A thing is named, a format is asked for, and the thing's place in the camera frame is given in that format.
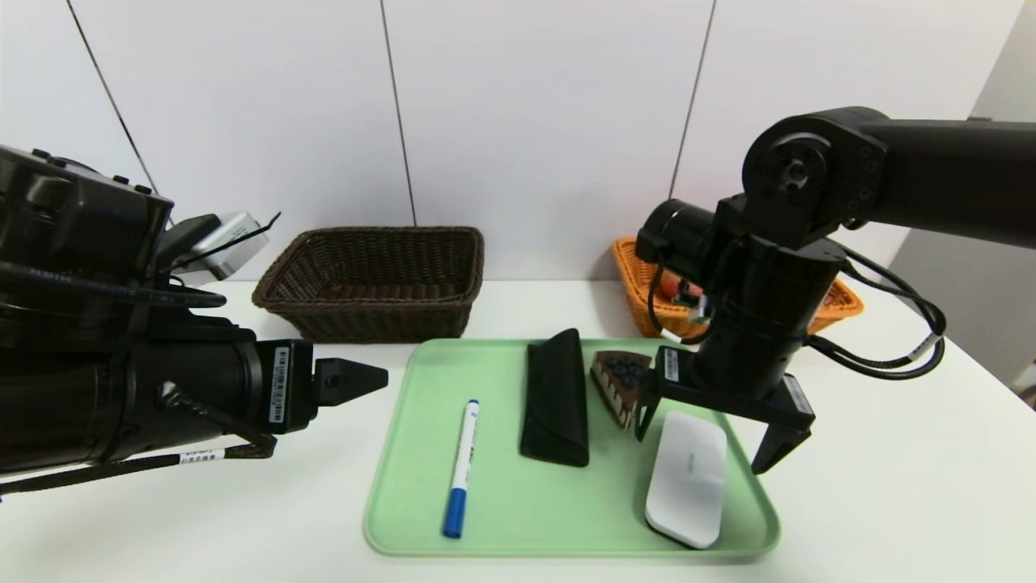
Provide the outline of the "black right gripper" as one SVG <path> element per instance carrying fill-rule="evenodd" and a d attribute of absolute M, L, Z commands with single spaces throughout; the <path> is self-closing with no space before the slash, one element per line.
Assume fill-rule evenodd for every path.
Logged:
<path fill-rule="evenodd" d="M 769 424 L 751 462 L 755 475 L 769 472 L 808 440 L 817 414 L 788 366 L 803 347 L 808 327 L 751 329 L 720 326 L 695 353 L 684 347 L 659 351 L 656 379 L 641 379 L 634 436 L 643 442 L 661 398 L 694 403 Z"/>

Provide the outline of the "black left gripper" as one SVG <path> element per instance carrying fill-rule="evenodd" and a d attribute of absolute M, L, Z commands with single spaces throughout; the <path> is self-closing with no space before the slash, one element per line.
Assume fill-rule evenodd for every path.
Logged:
<path fill-rule="evenodd" d="M 233 435 L 237 451 L 274 451 L 305 429 L 319 406 L 340 406 L 388 386 L 388 370 L 341 358 L 315 361 L 299 340 L 177 347 L 159 374 L 163 446 Z"/>

